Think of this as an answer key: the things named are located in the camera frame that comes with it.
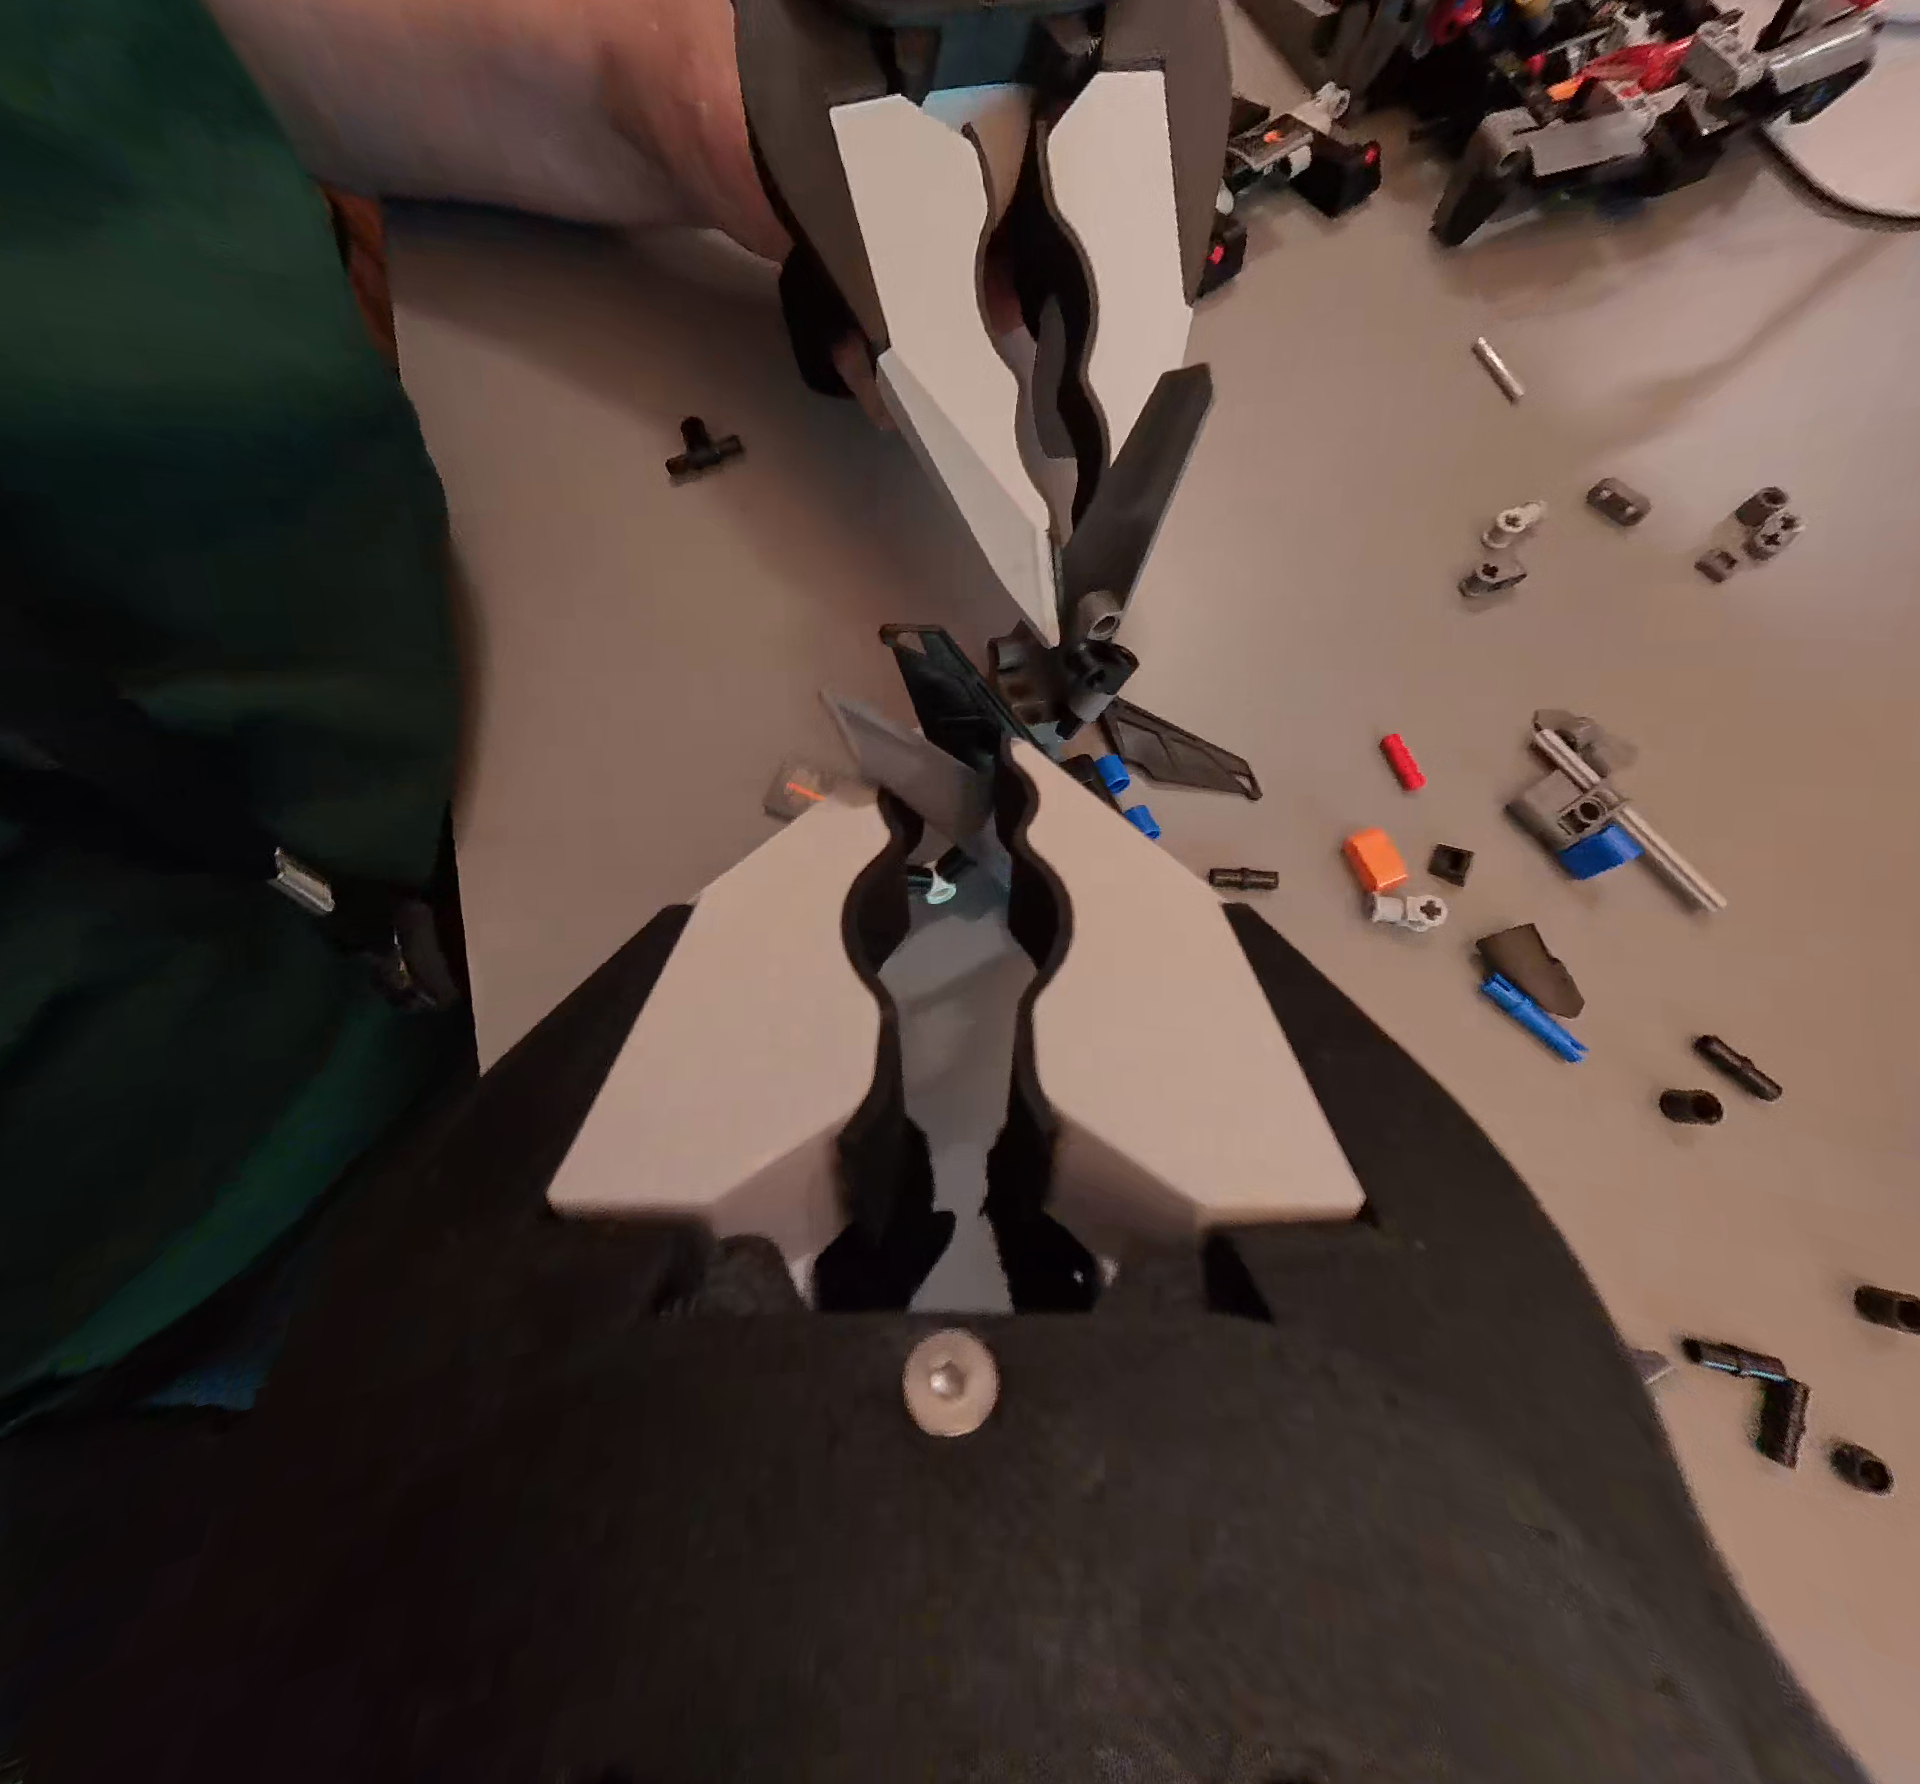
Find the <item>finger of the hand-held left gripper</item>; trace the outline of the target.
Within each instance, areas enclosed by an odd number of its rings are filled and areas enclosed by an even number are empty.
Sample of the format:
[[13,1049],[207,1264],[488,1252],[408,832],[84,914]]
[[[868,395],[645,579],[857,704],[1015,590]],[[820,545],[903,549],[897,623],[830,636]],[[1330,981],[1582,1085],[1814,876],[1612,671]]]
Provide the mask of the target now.
[[1097,68],[1038,139],[1044,303],[1035,429],[1072,459],[1064,525],[1087,510],[1162,374],[1187,361],[1191,299],[1168,72]]
[[1052,503],[1020,458],[1020,387],[984,308],[984,251],[1035,132],[1028,90],[892,90],[830,110],[877,287],[881,401],[984,566],[1059,639]]

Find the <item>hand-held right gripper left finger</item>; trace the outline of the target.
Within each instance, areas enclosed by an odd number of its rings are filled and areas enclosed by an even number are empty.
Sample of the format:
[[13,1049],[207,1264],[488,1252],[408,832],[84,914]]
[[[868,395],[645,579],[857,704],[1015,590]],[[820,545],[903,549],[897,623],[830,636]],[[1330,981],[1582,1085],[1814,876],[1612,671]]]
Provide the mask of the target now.
[[919,811],[857,786],[658,914],[671,948],[546,1182],[556,1213],[767,1241],[815,1307],[909,1307],[953,1241],[881,985],[919,839]]

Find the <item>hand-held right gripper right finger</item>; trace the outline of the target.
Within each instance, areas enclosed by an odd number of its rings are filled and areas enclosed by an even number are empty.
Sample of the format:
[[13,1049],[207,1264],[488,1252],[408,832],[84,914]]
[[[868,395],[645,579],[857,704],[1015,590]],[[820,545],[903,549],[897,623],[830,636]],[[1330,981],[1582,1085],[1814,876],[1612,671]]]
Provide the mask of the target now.
[[994,828],[1032,958],[979,1199],[1011,1307],[1092,1309],[1220,1233],[1361,1221],[1232,908],[1035,743],[1000,745]]

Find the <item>flame print lego assembly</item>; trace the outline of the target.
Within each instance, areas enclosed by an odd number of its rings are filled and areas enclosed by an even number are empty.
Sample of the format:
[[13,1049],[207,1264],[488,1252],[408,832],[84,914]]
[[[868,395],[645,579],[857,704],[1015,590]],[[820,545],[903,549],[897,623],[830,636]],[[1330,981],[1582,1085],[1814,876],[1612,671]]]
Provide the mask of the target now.
[[1321,218],[1345,218],[1380,188],[1380,142],[1339,132],[1353,94],[1333,81],[1314,86],[1288,110],[1270,110],[1232,94],[1226,154],[1210,211],[1210,243],[1201,298],[1220,293],[1244,268],[1244,202],[1288,188]]

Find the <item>grey lego wing assembly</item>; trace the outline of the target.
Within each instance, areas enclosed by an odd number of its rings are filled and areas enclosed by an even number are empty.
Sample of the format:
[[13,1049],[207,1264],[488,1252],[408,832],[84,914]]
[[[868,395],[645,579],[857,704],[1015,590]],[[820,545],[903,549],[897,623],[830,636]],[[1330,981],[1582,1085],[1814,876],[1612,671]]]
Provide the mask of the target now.
[[1053,644],[1017,623],[989,644],[989,663],[973,663],[937,623],[886,623],[877,644],[897,665],[913,730],[857,699],[830,696],[857,776],[909,809],[921,832],[943,843],[943,858],[909,876],[926,900],[949,900],[968,872],[994,886],[1011,881],[1011,858],[994,823],[997,767],[1011,743],[1032,743],[1109,802],[1092,776],[1092,756],[1111,755],[1099,717],[1111,696],[1129,696],[1139,675],[1119,623],[1206,413],[1206,365],[1162,374],[1132,436],[1066,535],[1059,577],[1066,616]]

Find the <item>black lego blade piece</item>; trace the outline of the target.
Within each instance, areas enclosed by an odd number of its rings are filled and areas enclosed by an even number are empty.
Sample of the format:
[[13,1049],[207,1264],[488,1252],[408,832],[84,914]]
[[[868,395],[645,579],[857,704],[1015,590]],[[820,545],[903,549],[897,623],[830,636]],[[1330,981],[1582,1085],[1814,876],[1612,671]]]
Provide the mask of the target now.
[[1099,730],[1111,755],[1159,786],[1226,790],[1250,802],[1262,802],[1266,793],[1262,779],[1238,749],[1216,745],[1123,696],[1109,699]]

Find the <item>person's left forearm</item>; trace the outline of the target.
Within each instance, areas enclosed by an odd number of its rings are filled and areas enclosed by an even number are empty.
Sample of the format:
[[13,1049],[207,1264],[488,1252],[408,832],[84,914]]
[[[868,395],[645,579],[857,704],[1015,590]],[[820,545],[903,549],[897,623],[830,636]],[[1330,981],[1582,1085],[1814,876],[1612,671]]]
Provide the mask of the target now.
[[207,0],[302,161],[366,197],[788,253],[733,0]]

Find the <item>blue lego long pin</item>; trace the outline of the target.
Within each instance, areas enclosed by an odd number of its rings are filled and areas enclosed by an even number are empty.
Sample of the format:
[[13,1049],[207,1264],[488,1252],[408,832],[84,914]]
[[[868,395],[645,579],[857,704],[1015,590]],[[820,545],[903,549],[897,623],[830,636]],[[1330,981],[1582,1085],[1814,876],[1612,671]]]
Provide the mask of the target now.
[[1582,1061],[1591,1048],[1574,1037],[1540,1000],[1517,989],[1505,971],[1488,971],[1479,981],[1479,997],[1501,1011],[1514,1026],[1521,1026],[1534,1040],[1553,1049],[1562,1061]]

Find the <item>black lego wedge piece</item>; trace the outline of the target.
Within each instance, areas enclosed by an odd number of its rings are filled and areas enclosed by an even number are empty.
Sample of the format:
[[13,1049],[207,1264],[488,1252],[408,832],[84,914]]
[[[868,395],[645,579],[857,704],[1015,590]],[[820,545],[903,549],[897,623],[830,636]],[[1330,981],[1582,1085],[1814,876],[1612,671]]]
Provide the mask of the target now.
[[1535,921],[1501,928],[1475,941],[1482,976],[1501,976],[1521,989],[1548,1017],[1579,1017],[1587,997],[1562,954],[1548,950],[1548,941]]

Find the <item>lego car chassis model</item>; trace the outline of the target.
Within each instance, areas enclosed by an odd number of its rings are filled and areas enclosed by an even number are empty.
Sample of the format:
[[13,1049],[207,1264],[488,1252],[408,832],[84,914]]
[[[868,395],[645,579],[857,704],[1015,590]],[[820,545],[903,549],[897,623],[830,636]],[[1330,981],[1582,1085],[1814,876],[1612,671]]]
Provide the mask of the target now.
[[1443,245],[1548,197],[1684,188],[1746,134],[1808,122],[1917,0],[1238,0],[1325,116],[1400,105],[1454,164]]

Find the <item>grey lego axle blue assembly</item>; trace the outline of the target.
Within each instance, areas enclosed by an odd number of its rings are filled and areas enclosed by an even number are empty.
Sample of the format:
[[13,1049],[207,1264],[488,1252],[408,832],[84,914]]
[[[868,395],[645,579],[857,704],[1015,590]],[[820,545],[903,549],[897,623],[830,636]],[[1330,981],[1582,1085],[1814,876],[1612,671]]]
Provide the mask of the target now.
[[1630,743],[1594,717],[1535,708],[1527,749],[1546,772],[1510,797],[1505,816],[1566,876],[1594,881],[1644,861],[1688,909],[1728,909],[1728,895],[1624,793],[1619,776],[1641,756]]

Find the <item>black lego beam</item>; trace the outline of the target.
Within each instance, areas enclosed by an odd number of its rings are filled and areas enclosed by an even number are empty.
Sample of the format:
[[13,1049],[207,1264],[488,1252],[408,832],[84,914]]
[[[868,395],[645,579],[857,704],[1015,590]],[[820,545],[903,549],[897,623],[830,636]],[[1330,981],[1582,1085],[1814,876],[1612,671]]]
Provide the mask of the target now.
[[1722,1339],[1681,1339],[1694,1367],[1742,1378],[1757,1389],[1753,1445],[1759,1459],[1797,1471],[1808,1424],[1808,1384],[1785,1361]]

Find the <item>person's left hand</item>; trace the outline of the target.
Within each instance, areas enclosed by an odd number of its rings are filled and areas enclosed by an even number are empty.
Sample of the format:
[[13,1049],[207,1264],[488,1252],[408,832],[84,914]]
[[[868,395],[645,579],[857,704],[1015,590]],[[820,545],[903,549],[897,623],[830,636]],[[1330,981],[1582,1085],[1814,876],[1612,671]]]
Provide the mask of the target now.
[[881,433],[896,433],[896,413],[877,387],[877,360],[868,354],[868,341],[866,332],[848,329],[831,341],[830,351],[831,360],[831,370],[838,379],[843,382],[848,401],[857,404],[857,413],[881,429]]

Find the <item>grey tile orange line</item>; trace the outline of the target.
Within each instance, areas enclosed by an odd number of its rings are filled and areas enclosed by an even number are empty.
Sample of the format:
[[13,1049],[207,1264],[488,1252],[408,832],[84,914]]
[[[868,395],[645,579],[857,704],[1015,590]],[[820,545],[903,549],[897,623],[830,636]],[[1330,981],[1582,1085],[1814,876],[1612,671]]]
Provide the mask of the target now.
[[761,793],[761,811],[791,823],[815,809],[875,809],[875,797],[877,790],[857,776],[788,756]]

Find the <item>white metal book stand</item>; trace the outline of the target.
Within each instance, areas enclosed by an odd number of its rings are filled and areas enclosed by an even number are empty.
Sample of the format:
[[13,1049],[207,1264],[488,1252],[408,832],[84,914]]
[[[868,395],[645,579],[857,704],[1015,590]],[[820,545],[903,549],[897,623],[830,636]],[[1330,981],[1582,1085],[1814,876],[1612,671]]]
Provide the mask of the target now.
[[1882,0],[1876,68],[1806,128],[1773,132],[1788,167],[1845,211],[1920,214],[1920,0]]

